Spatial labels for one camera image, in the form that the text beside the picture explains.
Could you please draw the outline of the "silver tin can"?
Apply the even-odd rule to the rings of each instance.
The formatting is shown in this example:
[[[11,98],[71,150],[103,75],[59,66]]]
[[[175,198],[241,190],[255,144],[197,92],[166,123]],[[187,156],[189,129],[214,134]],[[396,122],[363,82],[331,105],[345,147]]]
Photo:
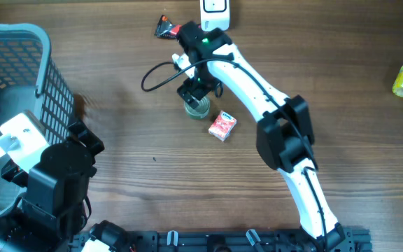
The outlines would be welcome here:
[[[192,108],[188,103],[184,103],[186,114],[194,120],[204,119],[209,114],[210,107],[211,101],[208,97],[202,98],[196,108]]]

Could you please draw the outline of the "red snack packet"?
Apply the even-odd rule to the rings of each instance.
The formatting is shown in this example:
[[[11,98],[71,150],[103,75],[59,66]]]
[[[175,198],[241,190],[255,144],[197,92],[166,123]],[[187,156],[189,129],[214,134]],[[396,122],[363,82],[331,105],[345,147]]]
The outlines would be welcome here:
[[[221,141],[225,141],[230,132],[237,124],[237,119],[230,114],[221,111],[213,124],[209,127],[208,133]]]

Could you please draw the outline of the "black hex wrench packet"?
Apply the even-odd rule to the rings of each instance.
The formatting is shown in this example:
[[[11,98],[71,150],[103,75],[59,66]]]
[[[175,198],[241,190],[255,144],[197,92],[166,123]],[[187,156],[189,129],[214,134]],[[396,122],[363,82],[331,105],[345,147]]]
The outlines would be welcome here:
[[[155,36],[159,39],[176,39],[180,28],[180,24],[173,24],[167,16],[161,15],[157,23]]]

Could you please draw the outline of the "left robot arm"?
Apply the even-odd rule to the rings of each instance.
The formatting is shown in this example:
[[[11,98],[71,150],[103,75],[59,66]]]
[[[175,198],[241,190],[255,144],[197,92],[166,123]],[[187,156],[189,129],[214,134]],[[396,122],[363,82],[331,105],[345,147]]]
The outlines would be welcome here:
[[[8,164],[5,178],[27,190],[0,216],[0,251],[70,251],[87,224],[89,180],[104,144],[81,120],[69,131],[64,142],[41,152],[29,172]]]

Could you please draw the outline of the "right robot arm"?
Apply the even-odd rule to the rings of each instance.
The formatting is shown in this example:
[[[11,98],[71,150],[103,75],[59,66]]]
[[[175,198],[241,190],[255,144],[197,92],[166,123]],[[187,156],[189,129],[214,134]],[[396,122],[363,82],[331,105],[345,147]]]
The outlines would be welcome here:
[[[257,123],[256,148],[264,163],[280,172],[297,206],[306,251],[331,251],[345,239],[318,181],[313,156],[313,127],[307,102],[289,98],[266,82],[219,28],[204,32],[195,22],[177,34],[183,55],[174,62],[182,73],[193,70],[177,93],[195,109],[210,92],[226,85]]]

